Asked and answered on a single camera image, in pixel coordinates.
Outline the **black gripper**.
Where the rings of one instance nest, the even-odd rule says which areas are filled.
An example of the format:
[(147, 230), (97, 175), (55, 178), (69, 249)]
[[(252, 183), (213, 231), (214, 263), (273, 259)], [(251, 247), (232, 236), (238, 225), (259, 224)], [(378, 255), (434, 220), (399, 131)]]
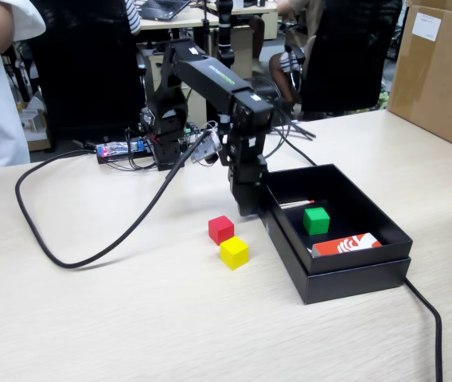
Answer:
[(260, 179), (267, 171), (265, 138), (265, 133), (247, 136), (231, 131), (220, 151), (220, 162), (228, 167), (230, 191), (241, 216), (258, 214), (263, 185)]

